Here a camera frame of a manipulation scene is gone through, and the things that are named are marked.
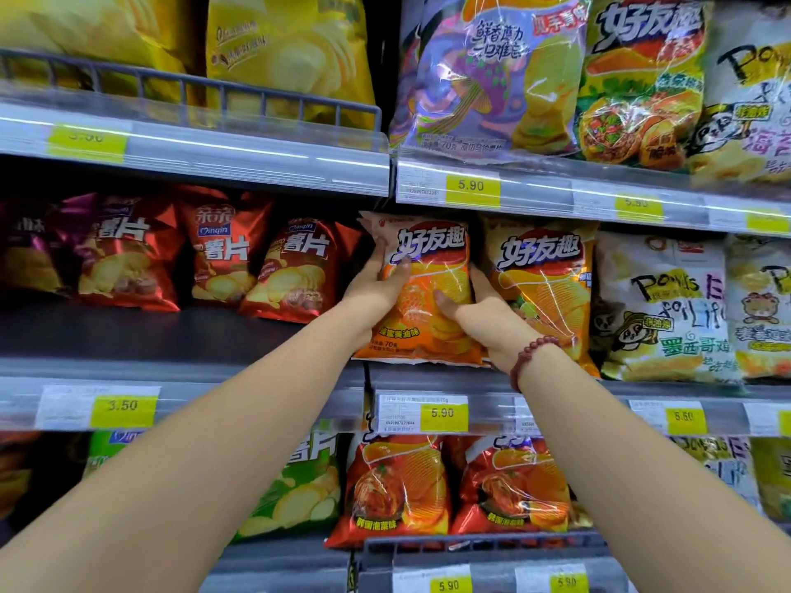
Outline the person's right hand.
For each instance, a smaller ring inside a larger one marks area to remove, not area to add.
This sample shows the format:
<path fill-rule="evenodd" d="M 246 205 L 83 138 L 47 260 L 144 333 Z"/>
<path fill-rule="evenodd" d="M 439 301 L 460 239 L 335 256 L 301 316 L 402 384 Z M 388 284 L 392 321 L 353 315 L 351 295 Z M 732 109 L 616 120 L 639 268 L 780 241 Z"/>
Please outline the person's right hand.
<path fill-rule="evenodd" d="M 467 318 L 458 325 L 487 350 L 491 363 L 507 374 L 520 354 L 526 348 L 536 348 L 543 335 L 501 298 L 477 266 L 469 266 L 469 278 L 475 302 L 468 304 Z"/>

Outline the person's left hand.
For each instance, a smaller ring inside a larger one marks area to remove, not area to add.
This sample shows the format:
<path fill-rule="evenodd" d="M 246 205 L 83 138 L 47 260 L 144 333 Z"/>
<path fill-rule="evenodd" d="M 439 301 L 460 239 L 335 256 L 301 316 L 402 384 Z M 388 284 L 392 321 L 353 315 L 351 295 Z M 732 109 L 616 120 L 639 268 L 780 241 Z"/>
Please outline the person's left hand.
<path fill-rule="evenodd" d="M 388 264 L 387 255 L 386 240 L 378 238 L 372 255 L 351 280 L 337 307 L 341 310 L 342 326 L 348 328 L 356 348 L 370 342 L 374 327 L 395 307 L 401 293 L 381 292 L 379 280 L 382 268 Z"/>

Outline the person's left forearm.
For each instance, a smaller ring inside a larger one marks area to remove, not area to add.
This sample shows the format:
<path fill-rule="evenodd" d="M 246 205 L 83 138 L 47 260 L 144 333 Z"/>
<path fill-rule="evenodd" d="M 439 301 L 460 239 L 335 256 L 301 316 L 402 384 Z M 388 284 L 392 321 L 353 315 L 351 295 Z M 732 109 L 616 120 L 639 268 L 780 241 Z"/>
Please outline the person's left forearm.
<path fill-rule="evenodd" d="M 196 593 L 392 301 L 348 295 L 0 549 L 0 593 Z"/>

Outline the person's right forearm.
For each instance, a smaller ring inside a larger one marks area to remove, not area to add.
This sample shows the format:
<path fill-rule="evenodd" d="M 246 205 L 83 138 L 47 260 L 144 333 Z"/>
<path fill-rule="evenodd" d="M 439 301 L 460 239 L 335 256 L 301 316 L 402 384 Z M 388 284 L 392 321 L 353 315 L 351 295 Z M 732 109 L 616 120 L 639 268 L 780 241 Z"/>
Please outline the person's right forearm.
<path fill-rule="evenodd" d="M 791 537 L 561 349 L 537 345 L 512 376 L 640 593 L 791 593 Z"/>

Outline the red foil chips bag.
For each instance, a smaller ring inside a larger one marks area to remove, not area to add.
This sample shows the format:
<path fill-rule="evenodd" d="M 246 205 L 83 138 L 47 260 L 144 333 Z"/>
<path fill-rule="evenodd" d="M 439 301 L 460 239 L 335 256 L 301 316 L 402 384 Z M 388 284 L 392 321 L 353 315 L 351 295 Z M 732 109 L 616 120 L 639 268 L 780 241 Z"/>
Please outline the red foil chips bag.
<path fill-rule="evenodd" d="M 239 314 L 307 324 L 335 306 L 363 232 L 338 221 L 290 219 L 271 241 Z"/>
<path fill-rule="evenodd" d="M 172 195 L 96 194 L 91 222 L 74 250 L 74 296 L 103 307 L 180 311 L 173 282 L 185 244 Z"/>
<path fill-rule="evenodd" d="M 180 220 L 194 250 L 192 298 L 238 308 L 256 283 L 256 259 L 271 222 L 274 197 L 245 191 L 236 198 L 209 187 L 175 189 Z"/>

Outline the orange and yellow chips bag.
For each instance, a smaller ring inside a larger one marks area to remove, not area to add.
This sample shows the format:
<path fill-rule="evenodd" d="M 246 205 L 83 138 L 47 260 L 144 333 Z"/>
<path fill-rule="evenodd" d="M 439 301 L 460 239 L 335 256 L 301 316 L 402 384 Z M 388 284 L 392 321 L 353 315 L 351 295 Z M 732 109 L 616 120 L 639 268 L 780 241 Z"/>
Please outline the orange and yellow chips bag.
<path fill-rule="evenodd" d="M 557 338 L 589 375 L 592 268 L 599 222 L 481 216 L 481 270 L 535 331 Z"/>

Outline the yellow price label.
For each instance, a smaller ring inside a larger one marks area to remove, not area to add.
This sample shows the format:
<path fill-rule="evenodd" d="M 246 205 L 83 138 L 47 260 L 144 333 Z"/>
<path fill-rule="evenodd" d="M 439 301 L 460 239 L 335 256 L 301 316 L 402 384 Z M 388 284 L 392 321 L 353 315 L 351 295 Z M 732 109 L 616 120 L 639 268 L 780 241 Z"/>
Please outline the yellow price label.
<path fill-rule="evenodd" d="M 658 224 L 665 222 L 664 205 L 657 197 L 618 194 L 615 196 L 614 208 L 617 218 L 623 221 Z"/>
<path fill-rule="evenodd" d="M 466 395 L 377 394 L 375 431 L 383 436 L 467 434 Z"/>
<path fill-rule="evenodd" d="M 541 437 L 542 434 L 523 396 L 513 397 L 514 433 L 525 437 Z"/>
<path fill-rule="evenodd" d="M 395 196 L 403 204 L 500 209 L 501 179 L 498 172 L 490 170 L 402 163 L 397 169 Z"/>
<path fill-rule="evenodd" d="M 752 209 L 744 213 L 748 231 L 768 236 L 791 237 L 791 217 L 779 210 Z"/>
<path fill-rule="evenodd" d="M 46 143 L 47 154 L 90 163 L 122 165 L 130 134 L 116 128 L 56 123 Z"/>
<path fill-rule="evenodd" d="M 46 385 L 34 419 L 41 431 L 150 428 L 161 386 Z"/>
<path fill-rule="evenodd" d="M 791 439 L 791 402 L 744 402 L 749 435 Z"/>
<path fill-rule="evenodd" d="M 530 563 L 514 569 L 517 593 L 590 593 L 585 565 Z"/>
<path fill-rule="evenodd" d="M 650 426 L 670 437 L 706 437 L 707 417 L 697 401 L 630 399 L 629 408 Z"/>
<path fill-rule="evenodd" d="M 391 575 L 392 593 L 473 593 L 469 564 L 398 568 Z"/>

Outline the red kimchi print chips bag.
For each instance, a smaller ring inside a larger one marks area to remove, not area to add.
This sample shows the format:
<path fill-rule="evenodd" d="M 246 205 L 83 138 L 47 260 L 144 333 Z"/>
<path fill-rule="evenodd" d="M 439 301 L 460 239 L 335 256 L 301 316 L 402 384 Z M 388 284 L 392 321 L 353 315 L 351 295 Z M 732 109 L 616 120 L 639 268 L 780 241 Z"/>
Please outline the red kimchi print chips bag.
<path fill-rule="evenodd" d="M 567 532 L 569 486 L 545 438 L 449 436 L 444 453 L 459 478 L 450 535 Z"/>
<path fill-rule="evenodd" d="M 441 435 L 356 434 L 340 518 L 324 545 L 360 548 L 372 538 L 445 536 L 452 513 Z"/>

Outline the grey metal shelf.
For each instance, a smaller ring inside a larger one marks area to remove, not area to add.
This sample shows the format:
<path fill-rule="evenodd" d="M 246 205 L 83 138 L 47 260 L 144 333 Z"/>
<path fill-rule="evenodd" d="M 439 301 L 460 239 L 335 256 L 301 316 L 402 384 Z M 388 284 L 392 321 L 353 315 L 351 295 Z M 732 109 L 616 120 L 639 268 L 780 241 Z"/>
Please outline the grey metal shelf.
<path fill-rule="evenodd" d="M 0 431 L 92 430 L 99 397 L 156 398 L 163 420 L 301 328 L 219 308 L 51 301 L 0 310 Z"/>

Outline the green and orange chips bag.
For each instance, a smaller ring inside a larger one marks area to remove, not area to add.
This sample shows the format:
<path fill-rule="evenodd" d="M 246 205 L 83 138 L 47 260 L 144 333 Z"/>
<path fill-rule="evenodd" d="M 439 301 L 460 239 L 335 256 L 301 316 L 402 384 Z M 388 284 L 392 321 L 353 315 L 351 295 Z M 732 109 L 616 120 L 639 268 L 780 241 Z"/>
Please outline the green and orange chips bag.
<path fill-rule="evenodd" d="M 685 172 L 713 0 L 592 0 L 575 130 L 594 163 Z"/>

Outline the white bear print chips bag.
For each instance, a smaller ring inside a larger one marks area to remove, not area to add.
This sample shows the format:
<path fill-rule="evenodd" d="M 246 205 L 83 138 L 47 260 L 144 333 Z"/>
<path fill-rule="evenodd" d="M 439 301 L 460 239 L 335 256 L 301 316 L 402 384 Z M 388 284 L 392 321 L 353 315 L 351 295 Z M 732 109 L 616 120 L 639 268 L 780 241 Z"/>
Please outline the white bear print chips bag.
<path fill-rule="evenodd" d="M 728 333 L 742 379 L 791 379 L 791 239 L 725 240 Z"/>

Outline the purple foil chips bag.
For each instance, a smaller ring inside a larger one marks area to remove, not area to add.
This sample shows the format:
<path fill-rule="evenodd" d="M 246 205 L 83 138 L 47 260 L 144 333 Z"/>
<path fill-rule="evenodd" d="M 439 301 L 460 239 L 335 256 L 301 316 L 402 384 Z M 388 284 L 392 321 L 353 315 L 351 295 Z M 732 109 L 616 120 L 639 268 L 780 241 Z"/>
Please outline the purple foil chips bag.
<path fill-rule="evenodd" d="M 0 290 L 71 294 L 74 232 L 67 208 L 44 198 L 0 204 Z"/>

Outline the yellow-green chips bag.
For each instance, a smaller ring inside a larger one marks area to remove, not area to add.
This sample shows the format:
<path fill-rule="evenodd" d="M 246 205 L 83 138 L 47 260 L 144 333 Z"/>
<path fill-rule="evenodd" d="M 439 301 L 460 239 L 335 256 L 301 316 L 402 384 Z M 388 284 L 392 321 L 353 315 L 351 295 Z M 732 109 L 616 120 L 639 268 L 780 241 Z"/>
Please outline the yellow-green chips bag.
<path fill-rule="evenodd" d="M 751 454 L 766 515 L 791 523 L 791 438 L 752 437 Z"/>

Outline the dark orange chips bag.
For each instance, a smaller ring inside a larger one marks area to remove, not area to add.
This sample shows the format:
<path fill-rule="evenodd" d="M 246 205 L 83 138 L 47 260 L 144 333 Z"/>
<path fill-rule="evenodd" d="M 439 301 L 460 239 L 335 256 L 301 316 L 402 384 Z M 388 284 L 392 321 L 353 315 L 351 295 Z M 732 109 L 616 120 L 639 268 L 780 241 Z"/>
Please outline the dark orange chips bag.
<path fill-rule="evenodd" d="M 41 431 L 0 431 L 0 523 L 30 487 L 30 456 L 41 436 Z"/>

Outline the clear plastic shelf edge rail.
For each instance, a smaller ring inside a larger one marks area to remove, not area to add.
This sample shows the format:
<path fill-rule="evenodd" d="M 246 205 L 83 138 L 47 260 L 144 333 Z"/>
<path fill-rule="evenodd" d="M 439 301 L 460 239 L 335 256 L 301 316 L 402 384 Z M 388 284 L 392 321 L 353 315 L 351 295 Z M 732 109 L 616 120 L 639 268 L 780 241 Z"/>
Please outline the clear plastic shelf edge rail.
<path fill-rule="evenodd" d="M 53 157 L 59 122 L 130 134 L 122 165 Z M 386 198 L 391 159 L 378 132 L 0 83 L 0 155 L 65 160 L 198 181 Z"/>
<path fill-rule="evenodd" d="M 638 593 L 611 558 L 359 568 L 350 582 L 328 568 L 226 573 L 209 576 L 199 593 L 430 593 L 442 577 L 452 582 L 449 593 L 552 593 L 551 577 L 580 577 L 582 593 Z"/>
<path fill-rule="evenodd" d="M 439 364 L 371 364 L 373 392 L 372 428 L 377 394 L 466 395 L 469 400 L 470 435 L 514 433 L 513 397 L 507 378 L 492 369 L 452 368 Z M 715 386 L 698 383 L 628 383 L 605 380 L 602 384 L 627 408 L 630 399 L 684 400 L 702 404 L 707 417 L 707 437 L 749 437 L 744 402 L 791 402 L 791 381 Z"/>
<path fill-rule="evenodd" d="M 500 209 L 451 207 L 453 209 L 514 216 L 588 219 L 753 236 L 768 235 L 747 230 L 744 221 L 746 210 L 779 210 L 791 217 L 791 186 L 745 184 L 728 180 L 705 181 L 672 172 L 546 156 L 529 155 L 516 163 L 499 165 L 472 164 L 409 148 L 399 151 L 394 161 L 391 189 L 396 202 L 397 169 L 402 163 L 499 173 Z M 614 208 L 615 196 L 618 194 L 660 198 L 665 209 L 665 222 L 639 223 L 618 219 Z"/>

